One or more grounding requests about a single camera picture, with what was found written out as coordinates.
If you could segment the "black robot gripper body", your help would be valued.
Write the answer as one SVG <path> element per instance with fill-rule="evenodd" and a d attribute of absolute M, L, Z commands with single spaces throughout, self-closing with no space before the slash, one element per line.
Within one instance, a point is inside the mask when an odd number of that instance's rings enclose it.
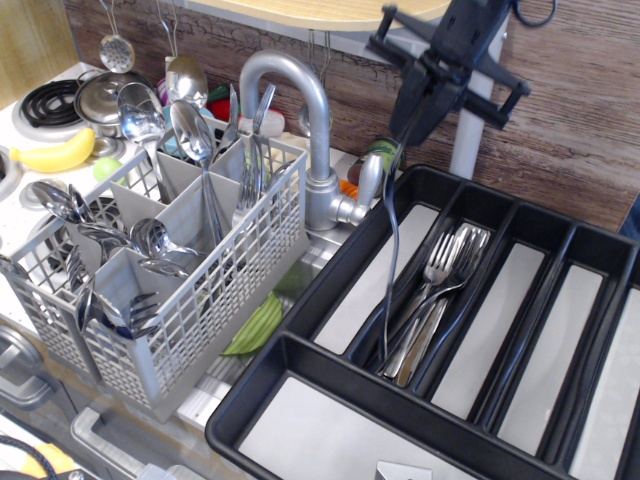
<path fill-rule="evenodd" d="M 395 5 L 387 5 L 367 48 L 398 67 L 400 73 L 408 61 L 420 59 L 431 72 L 433 87 L 443 82 L 462 85 L 460 99 L 450 112 L 466 109 L 501 129 L 520 98 L 531 92 L 525 81 L 492 60 L 488 53 L 489 45 L 512 8 L 511 1 L 452 1 L 440 22 L 433 25 L 400 11 Z M 390 40 L 388 31 L 394 22 L 426 41 L 428 48 L 416 57 Z M 495 104 L 471 89 L 469 84 L 474 72 L 511 90 L 503 105 Z"/>

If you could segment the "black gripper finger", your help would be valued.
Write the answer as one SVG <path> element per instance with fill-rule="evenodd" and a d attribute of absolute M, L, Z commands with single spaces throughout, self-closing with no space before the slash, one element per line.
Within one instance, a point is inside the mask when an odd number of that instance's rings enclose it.
<path fill-rule="evenodd" d="M 407 146 L 420 146 L 458 103 L 462 85 L 438 83 L 419 103 L 409 122 Z"/>
<path fill-rule="evenodd" d="M 402 85 L 392 112 L 389 130 L 392 134 L 430 134 L 433 126 L 422 111 L 431 95 L 431 72 L 420 59 L 408 61 L 401 69 Z"/>

